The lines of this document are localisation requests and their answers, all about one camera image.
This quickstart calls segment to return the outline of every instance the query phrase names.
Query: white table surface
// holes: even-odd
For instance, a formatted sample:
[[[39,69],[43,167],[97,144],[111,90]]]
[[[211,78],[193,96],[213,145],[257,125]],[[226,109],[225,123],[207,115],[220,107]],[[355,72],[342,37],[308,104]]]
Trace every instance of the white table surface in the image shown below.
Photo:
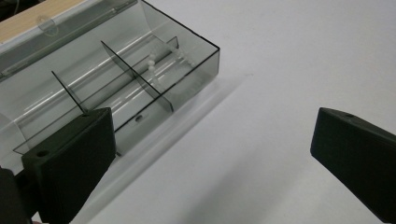
[[[309,149],[321,106],[396,133],[396,1],[149,2],[245,81],[90,224],[381,223]]]

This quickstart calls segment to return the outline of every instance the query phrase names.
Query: clear plastic compartment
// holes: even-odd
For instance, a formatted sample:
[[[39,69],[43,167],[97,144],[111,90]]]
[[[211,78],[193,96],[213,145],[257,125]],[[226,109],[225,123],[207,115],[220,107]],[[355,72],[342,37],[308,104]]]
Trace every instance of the clear plastic compartment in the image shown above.
[[[219,71],[219,47],[145,1],[99,1],[0,50],[0,162],[101,107],[122,155]]]

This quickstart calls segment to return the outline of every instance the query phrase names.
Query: wooden board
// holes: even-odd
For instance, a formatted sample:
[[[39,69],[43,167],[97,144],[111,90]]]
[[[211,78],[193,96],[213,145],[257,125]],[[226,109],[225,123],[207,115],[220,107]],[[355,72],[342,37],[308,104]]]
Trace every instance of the wooden board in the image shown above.
[[[53,18],[84,0],[47,0],[0,22],[0,43],[37,26],[37,18]]]

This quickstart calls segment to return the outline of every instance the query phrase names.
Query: small hole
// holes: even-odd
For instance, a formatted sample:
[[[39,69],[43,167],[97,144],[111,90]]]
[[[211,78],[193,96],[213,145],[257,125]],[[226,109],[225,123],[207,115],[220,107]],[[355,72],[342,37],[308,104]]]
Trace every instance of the small hole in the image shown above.
[[[37,152],[37,157],[45,157],[45,156],[47,156],[49,154],[49,152],[48,151],[39,151],[39,152]]]
[[[140,122],[140,121],[142,120],[142,118],[143,118],[143,116],[139,115],[139,116],[137,116],[137,117],[134,119],[134,121]]]

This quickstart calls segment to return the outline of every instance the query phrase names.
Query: black gripper pad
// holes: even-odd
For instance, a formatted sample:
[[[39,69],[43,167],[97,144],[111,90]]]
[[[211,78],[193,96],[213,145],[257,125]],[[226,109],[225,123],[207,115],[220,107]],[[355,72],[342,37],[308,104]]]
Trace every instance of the black gripper pad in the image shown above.
[[[321,108],[311,154],[379,219],[396,223],[396,136],[337,110]]]
[[[23,155],[24,170],[41,194],[43,222],[69,223],[115,155],[110,108],[79,116]]]
[[[0,224],[29,222],[14,174],[0,168]]]

